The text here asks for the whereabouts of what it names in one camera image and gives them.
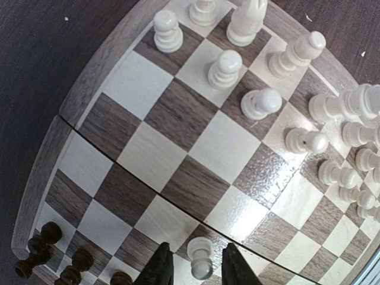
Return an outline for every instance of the black chess piece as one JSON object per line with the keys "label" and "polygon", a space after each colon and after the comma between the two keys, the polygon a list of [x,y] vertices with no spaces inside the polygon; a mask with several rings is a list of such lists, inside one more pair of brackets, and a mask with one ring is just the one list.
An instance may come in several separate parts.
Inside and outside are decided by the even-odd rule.
{"label": "black chess piece", "polygon": [[81,272],[88,271],[93,264],[94,258],[92,255],[83,248],[78,249],[72,257],[72,265],[63,270],[60,278],[56,280],[56,285],[79,285],[82,281]]}
{"label": "black chess piece", "polygon": [[27,259],[16,262],[16,274],[22,279],[28,279],[33,273],[34,267],[46,264],[51,257],[49,248],[41,250],[38,254],[30,253]]}
{"label": "black chess piece", "polygon": [[116,272],[112,278],[110,285],[132,285],[133,280],[132,277],[129,276],[127,273],[124,272]]}
{"label": "black chess piece", "polygon": [[34,235],[28,241],[29,251],[33,254],[38,254],[48,245],[57,243],[61,238],[61,228],[56,223],[50,221],[42,227],[40,235]]}

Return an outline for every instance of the table surface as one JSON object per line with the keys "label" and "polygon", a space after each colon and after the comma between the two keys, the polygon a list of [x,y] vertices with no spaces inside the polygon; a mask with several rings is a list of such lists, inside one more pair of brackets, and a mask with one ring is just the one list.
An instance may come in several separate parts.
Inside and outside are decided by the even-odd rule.
{"label": "table surface", "polygon": [[[52,7],[47,0],[35,2],[9,1],[1,9],[4,14],[0,33],[8,39],[0,51],[0,62],[8,70],[0,77],[4,94],[0,138],[7,150],[2,153],[0,163],[1,223],[6,232],[1,252],[7,259],[0,268],[2,284],[14,284],[17,280],[9,267],[15,261],[10,250],[12,228],[46,130],[84,65],[133,5],[122,4],[123,1],[112,6],[107,1],[83,1],[75,5],[63,2]],[[374,26],[376,21],[371,19],[375,19],[380,4],[375,1],[275,3],[307,29],[323,32],[329,50],[359,83],[378,83],[380,59],[372,42],[380,35]],[[38,282],[32,278],[27,284]]]}

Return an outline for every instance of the light square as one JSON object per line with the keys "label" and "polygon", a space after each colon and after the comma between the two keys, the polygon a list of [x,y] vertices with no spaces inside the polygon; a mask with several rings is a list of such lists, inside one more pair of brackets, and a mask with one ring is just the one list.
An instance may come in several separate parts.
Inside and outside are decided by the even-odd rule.
{"label": "light square", "polygon": [[263,205],[230,186],[205,223],[237,242],[243,242],[267,213],[268,209]]}
{"label": "light square", "polygon": [[222,49],[220,47],[209,40],[204,40],[176,75],[178,79],[218,107],[223,105],[247,71],[247,67],[243,66],[239,73],[239,80],[227,90],[212,88],[207,79],[208,70],[221,53]]}
{"label": "light square", "polygon": [[283,39],[273,36],[249,67],[249,70],[267,83],[269,87],[280,92],[283,98],[288,101],[308,68],[296,68],[296,70],[286,78],[277,78],[273,76],[268,67],[269,58],[276,52],[284,51],[285,47],[286,42]]}
{"label": "light square", "polygon": [[349,218],[343,216],[324,242],[323,247],[339,257],[350,244],[358,230],[359,228]]}
{"label": "light square", "polygon": [[75,234],[75,227],[66,221],[60,214],[58,214],[47,203],[43,203],[42,210],[37,222],[37,230],[41,232],[41,228],[44,224],[53,221],[62,230],[62,238],[55,244],[55,246],[62,252],[66,252],[72,237]]}
{"label": "light square", "polygon": [[168,242],[176,252],[198,225],[194,218],[156,196],[135,228],[158,244]]}
{"label": "light square", "polygon": [[75,184],[94,197],[112,166],[112,161],[75,134],[59,169]]}
{"label": "light square", "polygon": [[78,231],[96,245],[114,255],[132,227],[93,200],[85,212]]}
{"label": "light square", "polygon": [[189,155],[228,183],[233,183],[259,145],[256,137],[218,111]]}
{"label": "light square", "polygon": [[143,122],[118,158],[126,170],[161,192],[186,151]]}
{"label": "light square", "polygon": [[319,244],[303,233],[297,232],[292,241],[275,259],[275,262],[296,273],[300,273],[320,247]]}
{"label": "light square", "polygon": [[322,197],[322,192],[297,172],[271,211],[300,230]]}
{"label": "light square", "polygon": [[166,71],[132,51],[103,92],[140,120],[173,80]]}

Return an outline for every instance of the white pawn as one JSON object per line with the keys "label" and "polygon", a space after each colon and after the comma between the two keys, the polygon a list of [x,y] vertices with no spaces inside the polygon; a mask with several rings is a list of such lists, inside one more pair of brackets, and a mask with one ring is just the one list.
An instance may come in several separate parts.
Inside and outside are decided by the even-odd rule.
{"label": "white pawn", "polygon": [[380,145],[380,125],[372,129],[357,122],[347,123],[343,127],[342,138],[351,147],[360,147],[369,142]]}
{"label": "white pawn", "polygon": [[347,203],[357,202],[357,205],[363,209],[371,209],[376,202],[376,197],[370,191],[360,191],[357,186],[352,189],[341,187],[339,197]]}
{"label": "white pawn", "polygon": [[277,91],[271,88],[252,90],[244,95],[240,106],[243,114],[251,120],[264,119],[269,114],[280,110],[283,99]]}
{"label": "white pawn", "polygon": [[228,40],[236,46],[250,45],[264,26],[268,0],[244,0],[232,14],[227,28]]}
{"label": "white pawn", "polygon": [[328,138],[321,132],[292,129],[285,138],[286,148],[293,153],[323,153],[328,147]]}
{"label": "white pawn", "polygon": [[154,16],[153,23],[157,49],[164,53],[179,50],[183,44],[183,33],[176,14],[170,10],[161,10]]}
{"label": "white pawn", "polygon": [[213,242],[206,237],[196,237],[188,243],[191,274],[195,279],[206,280],[213,275]]}
{"label": "white pawn", "polygon": [[292,40],[284,52],[275,53],[269,60],[269,70],[278,78],[289,76],[297,67],[307,67],[311,60],[321,55],[326,39],[318,31]]}
{"label": "white pawn", "polygon": [[218,14],[215,0],[197,0],[190,6],[190,19],[199,26],[210,26]]}
{"label": "white pawn", "polygon": [[243,59],[236,51],[225,50],[210,67],[208,83],[218,90],[228,89],[238,81],[242,66]]}
{"label": "white pawn", "polygon": [[351,168],[340,168],[336,161],[326,160],[319,167],[318,177],[326,185],[338,183],[341,187],[351,189],[355,187],[357,174]]}

